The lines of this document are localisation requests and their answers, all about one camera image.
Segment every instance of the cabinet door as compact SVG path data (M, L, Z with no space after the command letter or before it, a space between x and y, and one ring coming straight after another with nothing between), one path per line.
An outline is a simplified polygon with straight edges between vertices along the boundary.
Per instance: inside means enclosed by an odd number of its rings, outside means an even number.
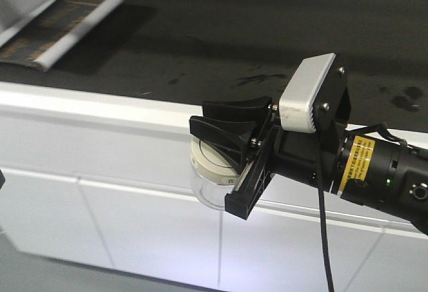
M420 237L384 234L347 292L426 291L428 240Z
M328 225L336 291L344 290L380 231ZM327 291L316 217L261 208L247 221L225 214L221 260L226 291Z
M80 184L116 269L217 287L219 211L185 194Z
M18 250L112 267L76 178L2 171L0 225Z

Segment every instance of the gray floor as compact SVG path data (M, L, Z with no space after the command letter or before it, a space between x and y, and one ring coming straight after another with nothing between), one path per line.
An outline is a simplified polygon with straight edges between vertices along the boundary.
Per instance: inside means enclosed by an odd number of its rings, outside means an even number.
M0 292L215 292L17 252L0 229Z

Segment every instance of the stain on surface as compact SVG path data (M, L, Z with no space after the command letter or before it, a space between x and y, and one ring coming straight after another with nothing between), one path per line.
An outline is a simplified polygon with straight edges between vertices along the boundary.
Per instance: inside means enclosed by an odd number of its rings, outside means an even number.
M174 78L173 80L170 80L169 82L168 82L168 84L169 85L175 85L175 84L177 84L177 83L179 83L180 82L180 80L178 79L178 78Z
M395 96L391 103L402 110L406 110L408 112L417 112L419 110L419 105L414 104L411 100L409 100L405 96Z
M406 94L411 100L418 100L419 98L422 98L423 91L418 87L411 86L404 90L404 94Z
M260 84L265 82L266 80L270 80L271 78L280 78L284 79L287 75L285 74L274 74L274 75L255 75L255 76L249 76L249 77L242 77L237 78L236 80L239 80L238 86L244 86L250 83L256 83Z

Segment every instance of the white countertop edge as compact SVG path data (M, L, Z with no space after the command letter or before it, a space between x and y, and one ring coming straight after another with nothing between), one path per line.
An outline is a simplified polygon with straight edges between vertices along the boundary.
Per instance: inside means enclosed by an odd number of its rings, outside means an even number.
M0 82L0 110L177 134L189 134L190 116L202 115L201 106L6 82ZM428 134L390 131L428 148Z

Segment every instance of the robotic arm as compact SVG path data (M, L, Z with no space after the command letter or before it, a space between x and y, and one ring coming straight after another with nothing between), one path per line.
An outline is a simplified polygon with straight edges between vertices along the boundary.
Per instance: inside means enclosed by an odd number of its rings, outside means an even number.
M407 219L428 235L428 150L391 135L385 124L346 130L344 68L334 53L305 59L278 105L269 97L204 102L203 117L190 119L193 142L214 149L235 176L201 169L197 155L194 167L217 184L233 184L224 206L240 218L280 174ZM373 132L383 140L367 136Z

